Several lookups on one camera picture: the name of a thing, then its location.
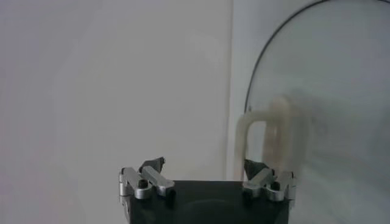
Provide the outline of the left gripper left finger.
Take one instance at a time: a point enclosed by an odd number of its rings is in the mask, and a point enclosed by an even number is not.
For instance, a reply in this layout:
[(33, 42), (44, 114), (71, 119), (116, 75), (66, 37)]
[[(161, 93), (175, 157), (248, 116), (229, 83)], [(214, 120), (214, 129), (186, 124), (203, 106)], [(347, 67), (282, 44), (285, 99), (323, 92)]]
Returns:
[(159, 157), (145, 161), (137, 170), (123, 167), (119, 172), (119, 196), (133, 195), (139, 200), (149, 199), (153, 192), (164, 198), (175, 196), (175, 182), (161, 174), (164, 164), (165, 158)]

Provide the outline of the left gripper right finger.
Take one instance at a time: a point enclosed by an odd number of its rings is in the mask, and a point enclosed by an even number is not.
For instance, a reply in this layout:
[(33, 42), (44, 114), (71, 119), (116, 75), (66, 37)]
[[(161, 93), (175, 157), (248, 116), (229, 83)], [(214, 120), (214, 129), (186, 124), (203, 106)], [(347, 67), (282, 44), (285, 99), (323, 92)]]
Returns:
[(249, 198), (261, 197), (264, 193), (268, 200), (291, 203), (296, 199), (296, 176), (293, 172), (282, 171), (279, 174), (265, 163), (244, 160), (247, 181), (243, 182), (243, 192)]

